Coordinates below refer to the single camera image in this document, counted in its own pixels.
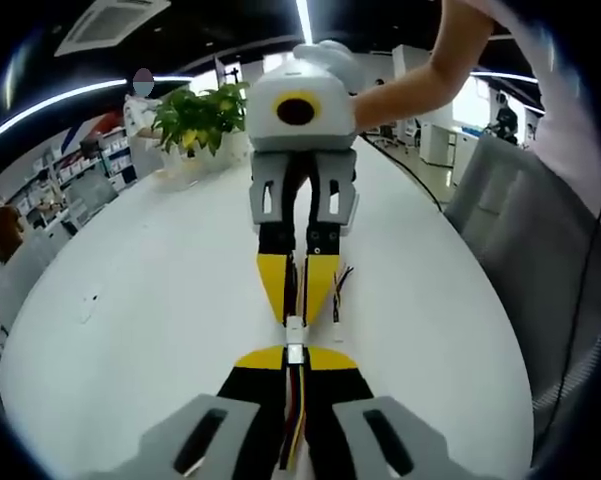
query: white tabletop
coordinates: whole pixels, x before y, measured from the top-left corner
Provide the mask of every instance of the white tabletop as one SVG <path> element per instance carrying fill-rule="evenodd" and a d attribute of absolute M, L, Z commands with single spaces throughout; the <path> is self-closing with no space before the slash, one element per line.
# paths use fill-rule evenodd
<path fill-rule="evenodd" d="M 482 269 L 418 188 L 358 140 L 360 203 L 342 258 L 344 343 L 331 309 L 310 341 L 348 353 L 374 394 L 442 432 L 477 474 L 522 478 L 532 449 L 526 370 Z M 0 369 L 9 418 L 62 477 L 108 470 L 234 362 L 284 342 L 256 269 L 248 166 L 178 193 L 149 177 L 96 216 L 29 295 Z M 304 237 L 310 191 L 296 203 Z M 300 252 L 304 245 L 299 241 Z"/>

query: black circle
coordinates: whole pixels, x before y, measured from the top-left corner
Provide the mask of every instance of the black circle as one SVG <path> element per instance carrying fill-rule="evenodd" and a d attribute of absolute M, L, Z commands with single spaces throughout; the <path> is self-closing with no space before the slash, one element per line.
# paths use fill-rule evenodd
<path fill-rule="evenodd" d="M 316 116 L 313 106 L 301 98 L 285 100 L 278 105 L 276 113 L 288 125 L 306 125 Z"/>

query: green leaves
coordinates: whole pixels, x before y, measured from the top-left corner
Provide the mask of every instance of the green leaves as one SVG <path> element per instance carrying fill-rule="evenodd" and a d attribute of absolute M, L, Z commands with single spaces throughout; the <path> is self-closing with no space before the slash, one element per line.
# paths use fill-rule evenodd
<path fill-rule="evenodd" d="M 173 145 L 183 144 L 185 135 L 191 138 L 193 131 L 194 142 L 200 148 L 208 146 L 215 155 L 222 144 L 223 133 L 245 129 L 246 100 L 241 92 L 248 86 L 246 82 L 225 84 L 200 96 L 187 88 L 175 90 L 157 108 L 152 125 L 154 130 L 162 129 L 160 145 L 168 153 Z"/>

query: floor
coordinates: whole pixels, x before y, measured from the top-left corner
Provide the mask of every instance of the floor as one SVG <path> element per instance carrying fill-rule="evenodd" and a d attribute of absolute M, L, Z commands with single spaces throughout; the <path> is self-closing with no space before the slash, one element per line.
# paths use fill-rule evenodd
<path fill-rule="evenodd" d="M 436 196 L 443 208 L 449 203 L 456 190 L 451 182 L 451 168 L 427 165 L 420 158 L 418 149 L 415 147 L 405 147 L 404 145 L 395 147 L 389 145 L 380 146 L 380 148 L 403 165 L 409 167 Z M 426 194 L 426 191 L 420 185 L 418 185 L 418 188 Z"/>

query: air conditioner vent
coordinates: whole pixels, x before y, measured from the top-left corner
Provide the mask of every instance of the air conditioner vent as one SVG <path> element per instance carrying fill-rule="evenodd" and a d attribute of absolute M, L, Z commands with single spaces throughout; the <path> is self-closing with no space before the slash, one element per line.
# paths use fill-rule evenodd
<path fill-rule="evenodd" d="M 116 46 L 169 5 L 166 0 L 96 0 L 76 21 L 55 55 Z"/>

